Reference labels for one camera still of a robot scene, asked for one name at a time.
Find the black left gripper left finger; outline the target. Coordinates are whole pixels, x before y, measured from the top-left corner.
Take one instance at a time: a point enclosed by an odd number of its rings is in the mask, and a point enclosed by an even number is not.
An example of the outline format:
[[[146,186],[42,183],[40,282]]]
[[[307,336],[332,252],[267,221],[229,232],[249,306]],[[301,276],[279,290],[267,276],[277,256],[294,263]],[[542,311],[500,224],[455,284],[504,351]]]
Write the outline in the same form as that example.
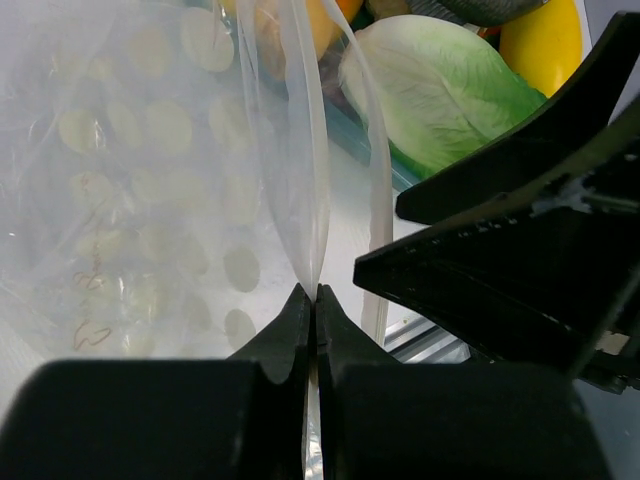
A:
[[[241,479],[305,475],[311,300],[296,285],[280,313],[230,359],[252,368],[241,427]]]

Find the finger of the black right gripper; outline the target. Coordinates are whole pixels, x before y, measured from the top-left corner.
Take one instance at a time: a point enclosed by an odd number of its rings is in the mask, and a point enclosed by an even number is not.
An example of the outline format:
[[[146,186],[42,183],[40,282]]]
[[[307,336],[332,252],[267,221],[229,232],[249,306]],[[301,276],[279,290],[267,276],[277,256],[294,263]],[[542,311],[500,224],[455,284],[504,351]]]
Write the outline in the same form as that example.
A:
[[[353,280],[492,360],[639,384],[636,214],[468,211],[359,257]]]
[[[525,121],[402,192],[396,215],[433,225],[541,176],[603,130],[639,57],[639,14],[620,11],[569,80]]]

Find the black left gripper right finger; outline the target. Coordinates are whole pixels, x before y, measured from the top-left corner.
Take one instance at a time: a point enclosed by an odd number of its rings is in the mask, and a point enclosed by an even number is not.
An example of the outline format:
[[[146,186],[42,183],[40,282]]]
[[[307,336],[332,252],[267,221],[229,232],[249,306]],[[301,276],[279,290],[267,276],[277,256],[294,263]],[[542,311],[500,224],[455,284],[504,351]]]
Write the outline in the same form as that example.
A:
[[[362,479],[363,449],[373,445],[371,424],[380,412],[369,404],[374,375],[400,362],[347,316],[328,285],[317,289],[314,318],[323,477]]]

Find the yellow bell pepper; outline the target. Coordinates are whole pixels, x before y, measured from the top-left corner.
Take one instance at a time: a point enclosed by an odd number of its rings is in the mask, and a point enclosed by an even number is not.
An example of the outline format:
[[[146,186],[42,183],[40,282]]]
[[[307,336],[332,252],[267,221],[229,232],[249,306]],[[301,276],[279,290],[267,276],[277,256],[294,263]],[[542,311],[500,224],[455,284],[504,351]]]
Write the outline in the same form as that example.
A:
[[[583,59],[579,11],[573,0],[551,0],[501,27],[499,52],[533,88],[550,97]]]

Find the clear dotted zip bag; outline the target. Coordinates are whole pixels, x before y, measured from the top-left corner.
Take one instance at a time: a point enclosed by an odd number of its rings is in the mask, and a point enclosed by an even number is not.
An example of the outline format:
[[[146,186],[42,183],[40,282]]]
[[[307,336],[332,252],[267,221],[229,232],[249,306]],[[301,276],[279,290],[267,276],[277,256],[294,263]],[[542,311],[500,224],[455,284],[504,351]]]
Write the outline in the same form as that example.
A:
[[[1,423],[5,479],[241,479],[252,368],[230,359],[311,300],[305,475],[325,479],[314,307],[393,237],[374,84],[365,166],[329,139],[311,36],[262,65],[241,1],[5,1],[1,356],[37,356]]]

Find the grey toy fish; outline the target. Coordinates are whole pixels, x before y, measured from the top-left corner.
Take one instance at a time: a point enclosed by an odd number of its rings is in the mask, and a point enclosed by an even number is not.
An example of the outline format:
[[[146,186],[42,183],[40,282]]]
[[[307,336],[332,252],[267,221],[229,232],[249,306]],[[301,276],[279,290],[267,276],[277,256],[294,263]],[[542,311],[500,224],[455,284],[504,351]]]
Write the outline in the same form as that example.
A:
[[[501,26],[535,11],[546,0],[409,0],[412,14],[446,20],[458,25]]]

